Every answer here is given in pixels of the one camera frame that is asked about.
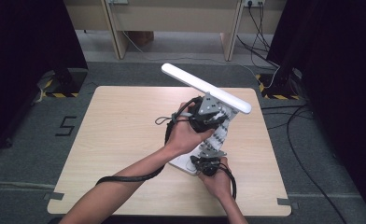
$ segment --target gray carpet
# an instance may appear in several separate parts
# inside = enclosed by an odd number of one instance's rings
[[[269,100],[260,96],[256,79],[237,65],[177,64],[218,87],[257,91],[292,214],[288,217],[248,217],[249,223],[342,223],[331,204],[310,181],[289,146],[287,125],[296,109],[270,106],[303,105],[305,100]],[[47,212],[51,193],[73,145],[97,86],[185,86],[161,72],[159,63],[89,63],[89,74],[77,98],[44,98],[32,106],[12,137],[13,146],[0,149],[0,223],[57,223]],[[366,223],[366,204],[344,166],[333,154],[319,122],[305,107],[289,125],[289,136],[303,166],[329,195],[347,223]],[[75,126],[70,136],[60,125]],[[225,218],[113,217],[107,223],[226,223]]]

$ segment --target human arm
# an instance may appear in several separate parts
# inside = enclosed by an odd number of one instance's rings
[[[226,165],[227,168],[229,167],[227,158],[222,157],[220,162]],[[227,214],[230,224],[247,224],[247,220],[232,197],[231,180],[224,171],[218,170],[213,176],[204,174],[198,176],[204,182],[209,193],[218,199]]]
[[[202,141],[210,137],[212,133],[213,130],[196,133],[188,122],[177,122],[164,147],[117,172],[115,175],[142,176],[153,173],[175,157],[192,151]],[[143,181],[100,183],[88,191],[73,206],[63,217],[61,223],[101,223],[119,209],[142,184]]]

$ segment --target forearm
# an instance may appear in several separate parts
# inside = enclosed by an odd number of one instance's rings
[[[218,198],[218,201],[223,206],[230,224],[247,224],[247,220],[231,195]]]
[[[141,161],[117,172],[118,176],[148,175],[174,158],[173,150],[162,147]],[[119,209],[143,182],[104,182],[87,192],[61,223],[101,223]]]

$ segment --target electrical outlet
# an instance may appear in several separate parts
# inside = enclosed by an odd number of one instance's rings
[[[265,0],[245,0],[244,7],[247,7],[247,3],[249,1],[252,2],[252,7],[259,7],[260,4],[262,4],[264,6],[264,4],[265,4]]]

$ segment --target human hand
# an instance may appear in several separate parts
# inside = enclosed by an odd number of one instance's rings
[[[188,112],[189,107],[194,106],[195,103],[186,107],[183,112]],[[186,120],[186,117],[178,117],[177,120]],[[210,129],[204,133],[197,133],[192,128],[188,121],[179,121],[174,125],[171,135],[169,136],[166,145],[173,149],[176,156],[189,153],[193,151],[200,143],[209,138],[215,130]]]
[[[226,165],[227,169],[230,170],[227,158],[222,157],[220,162]],[[231,180],[224,171],[218,169],[213,176],[207,176],[200,173],[198,177],[204,182],[209,193],[218,198],[219,201],[222,201],[226,197],[232,197]]]

